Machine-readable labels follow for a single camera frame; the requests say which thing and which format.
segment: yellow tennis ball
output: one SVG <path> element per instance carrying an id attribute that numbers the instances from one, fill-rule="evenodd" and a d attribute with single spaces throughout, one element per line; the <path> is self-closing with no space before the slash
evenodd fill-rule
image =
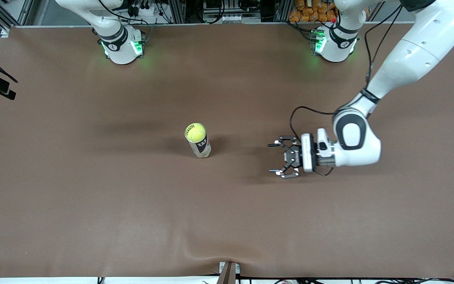
<path id="1" fill-rule="evenodd" d="M 185 137 L 192 143 L 199 143 L 206 136 L 206 128 L 200 123 L 190 124 L 185 130 Z"/>

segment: brown table surface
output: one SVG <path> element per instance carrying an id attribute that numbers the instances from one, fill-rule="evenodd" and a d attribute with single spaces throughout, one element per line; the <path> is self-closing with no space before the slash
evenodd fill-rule
<path id="1" fill-rule="evenodd" d="M 0 277 L 204 275 L 225 260 L 250 277 L 454 277 L 454 48 L 371 116 L 379 163 L 281 180 L 267 143 L 296 106 L 356 95 L 362 40 L 333 64 L 285 25 L 157 27 L 126 66 L 95 41 L 86 28 L 0 40 L 19 80 L 14 102 L 0 96 Z M 210 158 L 194 158 L 191 122 Z M 295 125 L 331 123 L 302 111 Z"/>

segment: tennis ball can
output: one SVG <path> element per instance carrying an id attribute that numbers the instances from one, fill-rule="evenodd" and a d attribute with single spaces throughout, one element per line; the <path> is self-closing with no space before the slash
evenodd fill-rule
<path id="1" fill-rule="evenodd" d="M 200 123 L 193 123 L 185 129 L 185 138 L 189 141 L 190 147 L 199 158 L 207 158 L 211 153 L 206 128 Z"/>

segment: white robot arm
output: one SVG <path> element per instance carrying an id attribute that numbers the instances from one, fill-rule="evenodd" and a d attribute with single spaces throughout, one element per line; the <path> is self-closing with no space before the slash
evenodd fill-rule
<path id="1" fill-rule="evenodd" d="M 363 8 L 371 0 L 337 0 L 340 23 L 337 30 L 326 28 L 326 40 L 321 56 L 330 61 L 342 61 L 350 54 L 358 31 L 365 21 Z M 299 175 L 299 167 L 305 172 L 316 171 L 316 166 L 362 166 L 380 160 L 381 141 L 373 133 L 367 118 L 380 99 L 391 90 L 414 83 L 434 68 L 454 46 L 454 0 L 401 0 L 402 5 L 416 15 L 414 26 L 398 42 L 381 65 L 378 72 L 351 102 L 335 111 L 333 130 L 337 141 L 328 138 L 326 130 L 318 129 L 316 143 L 313 135 L 301 136 L 301 158 L 285 153 L 287 164 L 281 170 L 272 170 L 283 178 Z M 275 141 L 270 146 L 283 146 Z M 286 169 L 294 168 L 292 174 Z"/>
<path id="2" fill-rule="evenodd" d="M 119 18 L 107 9 L 115 9 L 124 0 L 56 0 L 64 7 L 89 22 L 101 38 L 104 53 L 114 63 L 127 64 L 142 56 L 144 39 L 141 31 L 130 25 L 123 25 Z"/>

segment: green led light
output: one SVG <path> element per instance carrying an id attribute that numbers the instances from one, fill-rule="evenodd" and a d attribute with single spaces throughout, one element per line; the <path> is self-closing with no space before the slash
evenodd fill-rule
<path id="1" fill-rule="evenodd" d="M 141 54 L 141 53 L 143 52 L 143 51 L 142 51 L 142 48 L 141 48 L 141 43 L 140 43 L 139 41 L 136 42 L 136 43 L 133 42 L 133 41 L 131 41 L 131 45 L 132 45 L 132 47 L 133 47 L 134 52 L 135 52 L 137 55 L 139 55 L 139 54 Z"/>
<path id="2" fill-rule="evenodd" d="M 102 45 L 102 48 L 104 49 L 104 54 L 106 54 L 106 56 L 108 56 L 108 50 L 106 50 L 106 46 L 104 45 L 103 42 L 101 42 L 101 45 Z"/>
<path id="3" fill-rule="evenodd" d="M 318 40 L 318 42 L 316 43 L 315 51 L 316 52 L 322 52 L 323 51 L 323 47 L 325 46 L 326 43 L 327 43 L 326 36 L 321 36 L 320 39 Z"/>
<path id="4" fill-rule="evenodd" d="M 350 53 L 353 52 L 353 48 L 355 47 L 355 43 L 357 43 L 357 40 L 355 39 L 352 43 L 352 48 L 350 49 Z"/>

